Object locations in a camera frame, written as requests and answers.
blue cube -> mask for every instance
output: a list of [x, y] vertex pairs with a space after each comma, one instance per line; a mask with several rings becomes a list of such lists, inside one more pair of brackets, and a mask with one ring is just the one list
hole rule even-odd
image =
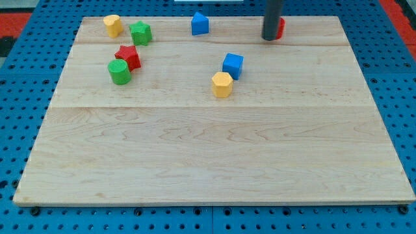
[[193, 36], [209, 33], [209, 19], [199, 12], [195, 13], [190, 25]]
[[222, 71], [228, 72], [234, 80], [238, 81], [242, 71], [243, 60], [244, 57], [241, 55], [228, 53], [222, 63]]

blue perforated surface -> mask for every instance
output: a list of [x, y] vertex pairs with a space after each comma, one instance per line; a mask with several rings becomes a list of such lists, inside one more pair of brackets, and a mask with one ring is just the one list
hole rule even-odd
[[[258, 16], [264, 1], [43, 0], [0, 69], [0, 233], [414, 233], [416, 206], [19, 208], [12, 202], [83, 16]], [[405, 171], [416, 185], [416, 64], [380, 4], [286, 1], [283, 15], [339, 16]]]

green cylinder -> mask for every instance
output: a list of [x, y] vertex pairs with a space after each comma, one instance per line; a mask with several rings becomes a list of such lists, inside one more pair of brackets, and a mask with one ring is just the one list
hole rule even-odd
[[108, 66], [111, 79], [116, 85], [127, 84], [131, 80], [131, 74], [127, 62], [122, 59], [114, 59]]

green block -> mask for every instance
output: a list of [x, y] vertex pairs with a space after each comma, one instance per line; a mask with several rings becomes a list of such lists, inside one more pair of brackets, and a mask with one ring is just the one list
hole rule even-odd
[[129, 27], [134, 45], [147, 46], [152, 39], [150, 26], [142, 21], [139, 21], [137, 23], [130, 24]]
[[131, 74], [127, 62], [122, 59], [114, 59], [108, 65], [111, 79], [116, 85], [127, 84], [131, 80]]

red star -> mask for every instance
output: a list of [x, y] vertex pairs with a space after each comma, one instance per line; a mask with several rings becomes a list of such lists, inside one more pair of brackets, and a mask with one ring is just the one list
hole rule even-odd
[[136, 46], [124, 46], [121, 45], [117, 53], [114, 54], [116, 59], [123, 59], [129, 65], [130, 72], [135, 68], [141, 68], [140, 58], [138, 57]]

